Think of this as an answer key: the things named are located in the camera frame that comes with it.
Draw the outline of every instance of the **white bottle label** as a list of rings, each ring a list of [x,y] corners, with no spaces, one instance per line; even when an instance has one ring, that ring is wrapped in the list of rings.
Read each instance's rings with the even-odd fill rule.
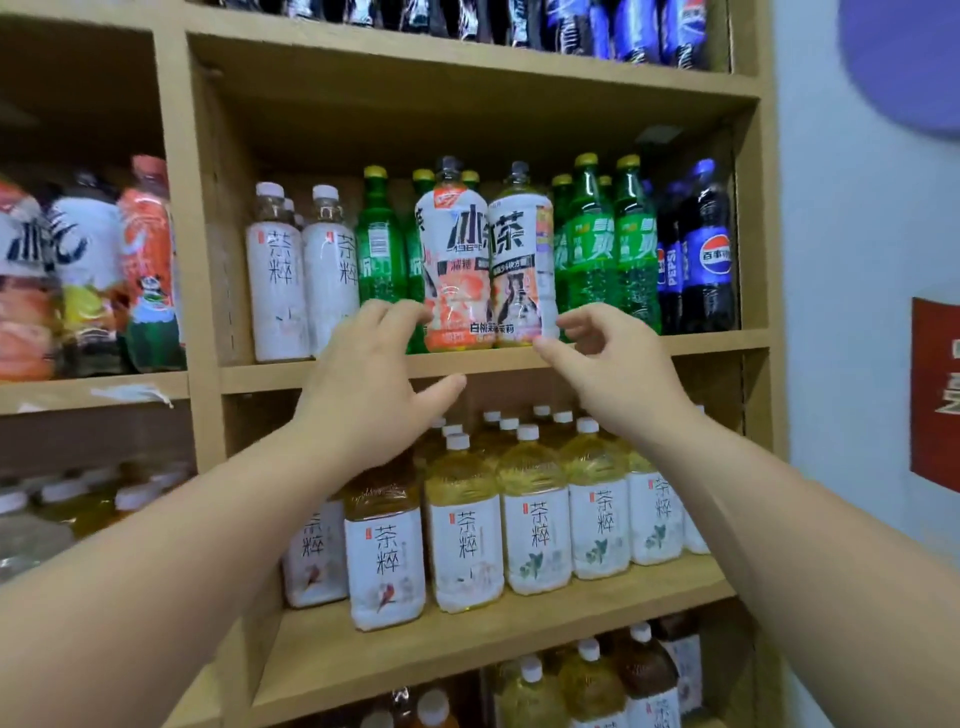
[[[507,575],[521,595],[558,589],[570,580],[570,500],[562,488],[504,496]]]
[[[674,642],[661,642],[673,658],[680,681],[677,694],[681,715],[695,711],[704,703],[704,669],[700,663],[700,635],[691,635]]]
[[[343,225],[315,223],[303,231],[310,351],[319,356],[333,329],[360,307],[356,239]]]
[[[503,593],[500,496],[431,505],[430,539],[437,603],[445,612],[463,612]]]
[[[416,619],[426,602],[420,509],[346,527],[353,623],[367,631]]]
[[[344,502],[329,500],[290,540],[283,555],[283,583],[292,607],[311,607],[347,597]]]
[[[680,698],[671,688],[659,695],[627,700],[630,728],[680,728]]]
[[[255,223],[247,231],[247,268],[257,361],[310,356],[300,231]]]
[[[638,564],[659,564],[684,550],[684,507],[660,473],[630,473],[630,537]]]
[[[630,566],[627,480],[570,485],[573,569],[581,579],[610,576]]]

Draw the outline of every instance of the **pepsi bottle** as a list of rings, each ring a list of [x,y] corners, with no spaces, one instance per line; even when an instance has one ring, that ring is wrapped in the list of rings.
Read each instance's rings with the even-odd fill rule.
[[[736,325],[730,198],[716,177],[713,159],[701,159],[690,173],[690,191],[680,205],[684,247],[684,333],[729,331]]]

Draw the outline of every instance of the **white bottle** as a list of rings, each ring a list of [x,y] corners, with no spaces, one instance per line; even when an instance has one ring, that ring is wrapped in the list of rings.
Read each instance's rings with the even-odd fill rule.
[[[252,299],[253,347],[258,362],[310,356],[303,243],[283,222],[283,187],[256,185],[257,218],[247,230],[247,268]]]
[[[319,356],[337,324],[360,307],[356,238],[344,225],[340,193],[329,184],[313,188],[318,222],[303,231],[310,351]]]

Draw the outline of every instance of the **right hand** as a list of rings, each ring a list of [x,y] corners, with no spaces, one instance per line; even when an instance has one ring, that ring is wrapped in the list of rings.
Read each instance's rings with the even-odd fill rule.
[[[541,337],[534,349],[604,429],[653,445],[699,415],[660,337],[642,321],[606,303],[589,303],[567,311],[557,324],[575,346]]]

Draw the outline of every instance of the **sprite bottle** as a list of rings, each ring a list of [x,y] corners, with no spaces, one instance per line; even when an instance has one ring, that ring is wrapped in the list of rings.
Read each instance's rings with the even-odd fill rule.
[[[566,209],[568,307],[617,305],[613,207],[600,191],[597,155],[580,155],[574,167],[573,199]]]
[[[613,251],[620,310],[660,333],[657,211],[640,181],[640,157],[621,157],[616,170],[616,240]]]

